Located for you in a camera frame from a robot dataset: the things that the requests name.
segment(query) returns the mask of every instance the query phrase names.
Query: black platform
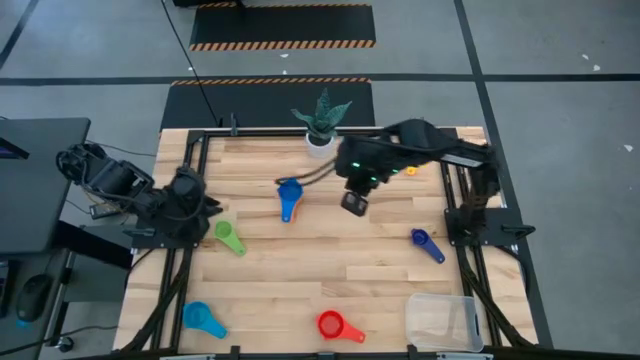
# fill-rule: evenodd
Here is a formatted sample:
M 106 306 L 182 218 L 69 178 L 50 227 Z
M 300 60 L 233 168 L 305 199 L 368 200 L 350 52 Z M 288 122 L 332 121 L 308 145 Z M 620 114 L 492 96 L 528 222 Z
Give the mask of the black platform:
M 376 41 L 370 5 L 202 5 L 191 34 L 194 51 L 364 48 Z
M 332 106 L 353 101 L 340 126 L 375 126 L 371 84 L 366 78 L 203 80 L 202 86 L 215 114 L 224 118 L 223 127 L 230 126 L 232 112 L 239 127 L 305 126 L 291 109 L 313 115 L 325 87 Z M 162 129 L 212 127 L 216 124 L 197 82 L 175 82 L 169 90 Z

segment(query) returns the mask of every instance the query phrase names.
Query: orange and black striped tape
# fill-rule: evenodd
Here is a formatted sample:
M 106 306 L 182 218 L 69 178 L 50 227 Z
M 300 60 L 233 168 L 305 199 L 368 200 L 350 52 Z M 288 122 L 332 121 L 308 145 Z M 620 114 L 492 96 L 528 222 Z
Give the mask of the orange and black striped tape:
M 249 78 L 249 79 L 218 79 L 218 80 L 178 80 L 174 85 L 250 85 L 250 84 L 293 84 L 293 83 L 321 83 L 321 82 L 371 82 L 368 78 Z
M 236 7 L 234 2 L 204 4 L 199 9 L 210 7 Z M 371 6 L 371 4 L 287 4 L 287 5 L 246 5 L 247 8 L 279 8 L 279 7 L 328 7 L 328 6 Z
M 371 48 L 374 40 L 253 41 L 191 44 L 191 51 L 283 50 L 283 49 L 357 49 Z

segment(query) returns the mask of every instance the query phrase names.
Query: white pot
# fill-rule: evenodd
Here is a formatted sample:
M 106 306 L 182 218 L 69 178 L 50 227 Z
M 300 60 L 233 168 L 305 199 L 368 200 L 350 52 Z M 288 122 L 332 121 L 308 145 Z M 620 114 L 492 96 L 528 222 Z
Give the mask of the white pot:
M 333 144 L 336 141 L 335 137 L 332 137 L 331 141 L 329 141 L 326 145 L 323 145 L 323 146 L 313 145 L 311 143 L 311 141 L 309 140 L 309 133 L 307 133 L 307 136 L 305 137 L 305 140 L 307 141 L 307 148 L 309 149 L 309 155 L 311 155 L 311 157 L 314 157 L 314 158 L 327 158 L 327 157 L 331 156 L 334 153 Z

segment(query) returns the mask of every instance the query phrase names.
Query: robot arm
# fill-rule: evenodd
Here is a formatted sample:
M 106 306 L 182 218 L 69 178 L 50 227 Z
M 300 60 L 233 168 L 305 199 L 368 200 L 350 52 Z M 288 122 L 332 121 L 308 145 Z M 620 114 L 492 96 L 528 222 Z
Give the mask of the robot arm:
M 363 216 L 368 207 L 366 197 L 372 189 L 408 166 L 432 161 L 468 168 L 471 189 L 461 207 L 463 218 L 469 227 L 482 222 L 487 200 L 500 190 L 492 149 L 453 139 L 419 119 L 384 128 L 375 139 L 345 136 L 335 161 L 336 174 L 347 179 L 348 192 L 342 207 Z
M 188 166 L 176 169 L 171 183 L 153 188 L 147 173 L 127 161 L 116 161 L 96 144 L 73 145 L 56 156 L 58 170 L 89 194 L 129 212 L 169 238 L 197 242 L 209 229 L 208 218 L 222 209 L 205 195 L 201 176 Z

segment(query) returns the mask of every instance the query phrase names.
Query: concrete floor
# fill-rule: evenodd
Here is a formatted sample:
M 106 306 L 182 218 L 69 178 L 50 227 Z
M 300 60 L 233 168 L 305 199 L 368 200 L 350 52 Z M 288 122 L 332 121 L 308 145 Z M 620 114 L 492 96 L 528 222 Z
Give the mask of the concrete floor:
M 0 0 L 0 48 L 28 2 Z M 372 50 L 196 53 L 192 59 L 201 75 L 471 73 L 452 0 L 369 3 L 378 38 Z M 640 2 L 465 0 L 464 5 L 485 74 L 640 73 Z M 187 41 L 195 10 L 168 6 Z M 0 62 L 0 83 L 188 75 L 159 0 L 40 0 L 10 56 Z M 487 86 L 523 219 L 538 229 L 529 242 L 554 345 L 640 354 L 640 83 Z M 168 88 L 0 86 L 0 115 L 89 117 L 89 139 L 153 153 Z M 470 82 L 376 81 L 373 97 L 380 125 L 408 117 L 484 125 Z M 144 170 L 153 168 L 153 158 L 109 152 Z M 89 206 L 77 188 L 69 199 Z M 71 206 L 62 217 L 91 223 Z M 65 329 L 116 324 L 119 310 L 117 302 L 75 305 Z M 94 313 L 99 318 L 88 315 Z M 77 348 L 66 357 L 105 353 L 113 336 L 77 335 Z M 61 356 L 47 349 L 42 358 Z

